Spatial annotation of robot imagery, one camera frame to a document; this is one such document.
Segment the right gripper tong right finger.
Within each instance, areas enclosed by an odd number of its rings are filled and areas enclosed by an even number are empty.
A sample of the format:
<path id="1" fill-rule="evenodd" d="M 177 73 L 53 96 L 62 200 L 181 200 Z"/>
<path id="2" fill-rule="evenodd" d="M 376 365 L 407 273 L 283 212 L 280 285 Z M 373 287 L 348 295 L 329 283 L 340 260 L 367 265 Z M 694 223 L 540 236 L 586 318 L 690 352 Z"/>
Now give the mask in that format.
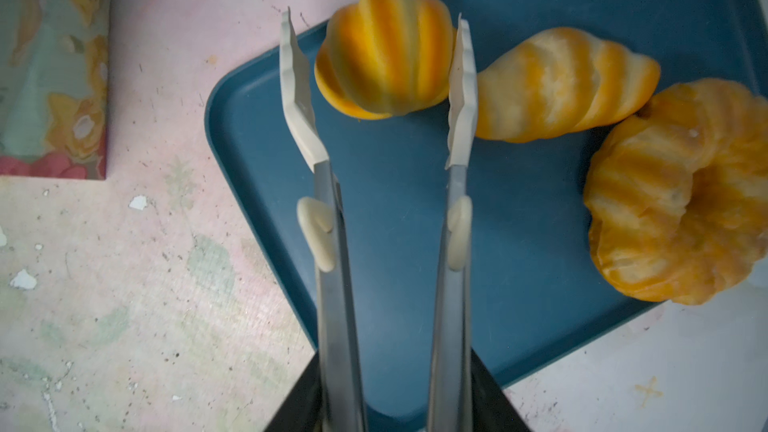
<path id="1" fill-rule="evenodd" d="M 448 98 L 448 183 L 438 261 L 426 429 L 470 431 L 473 203 L 467 193 L 467 177 L 477 127 L 478 89 L 470 26 L 462 17 L 457 24 Z"/>

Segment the white paper gift bag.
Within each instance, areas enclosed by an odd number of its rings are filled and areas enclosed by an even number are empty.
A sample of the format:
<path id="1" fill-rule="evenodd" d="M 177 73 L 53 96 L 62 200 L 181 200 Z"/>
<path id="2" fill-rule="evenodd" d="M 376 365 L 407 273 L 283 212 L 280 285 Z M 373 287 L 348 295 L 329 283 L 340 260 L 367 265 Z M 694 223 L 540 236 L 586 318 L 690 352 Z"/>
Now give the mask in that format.
<path id="1" fill-rule="evenodd" d="M 103 180 L 110 0 L 1 0 L 1 172 Z"/>

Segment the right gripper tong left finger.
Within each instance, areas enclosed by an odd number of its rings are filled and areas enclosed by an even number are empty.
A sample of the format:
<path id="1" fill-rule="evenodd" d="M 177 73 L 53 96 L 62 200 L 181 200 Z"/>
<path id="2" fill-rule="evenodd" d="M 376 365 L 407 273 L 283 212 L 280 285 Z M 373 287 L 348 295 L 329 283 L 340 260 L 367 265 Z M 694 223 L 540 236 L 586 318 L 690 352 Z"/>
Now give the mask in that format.
<path id="1" fill-rule="evenodd" d="M 296 213 L 315 265 L 321 429 L 366 431 L 341 188 L 316 128 L 309 61 L 289 10 L 281 18 L 279 74 L 284 118 L 314 180 L 314 194 L 298 200 Z"/>

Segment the round ridged bun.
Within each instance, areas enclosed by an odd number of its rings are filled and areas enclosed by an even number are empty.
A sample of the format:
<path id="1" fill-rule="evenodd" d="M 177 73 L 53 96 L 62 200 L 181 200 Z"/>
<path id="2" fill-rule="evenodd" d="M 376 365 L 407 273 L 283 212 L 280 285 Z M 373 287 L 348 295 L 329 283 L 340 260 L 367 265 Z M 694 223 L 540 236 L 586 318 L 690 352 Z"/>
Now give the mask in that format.
<path id="1" fill-rule="evenodd" d="M 361 120 L 433 107 L 448 96 L 455 35 L 441 0 L 358 0 L 327 23 L 317 87 L 333 108 Z"/>

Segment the long braided bread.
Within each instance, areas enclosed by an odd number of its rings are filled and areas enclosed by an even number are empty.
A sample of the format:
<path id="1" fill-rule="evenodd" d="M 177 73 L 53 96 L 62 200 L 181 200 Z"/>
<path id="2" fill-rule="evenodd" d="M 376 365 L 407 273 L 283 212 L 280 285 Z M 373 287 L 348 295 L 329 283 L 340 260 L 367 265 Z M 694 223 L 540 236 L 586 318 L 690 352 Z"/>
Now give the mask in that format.
<path id="1" fill-rule="evenodd" d="M 570 27 L 539 32 L 480 72 L 476 137 L 526 143 L 617 123 L 644 106 L 660 64 Z"/>

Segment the twisted knot bread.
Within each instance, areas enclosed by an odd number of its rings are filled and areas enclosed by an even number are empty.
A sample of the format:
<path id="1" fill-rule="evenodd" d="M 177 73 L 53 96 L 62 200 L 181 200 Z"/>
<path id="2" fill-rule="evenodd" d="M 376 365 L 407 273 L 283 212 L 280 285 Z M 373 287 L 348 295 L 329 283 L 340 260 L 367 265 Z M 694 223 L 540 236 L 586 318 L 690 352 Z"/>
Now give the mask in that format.
<path id="1" fill-rule="evenodd" d="M 767 101 L 705 78 L 615 126 L 584 188 L 591 258 L 618 292 L 700 305 L 767 254 Z"/>

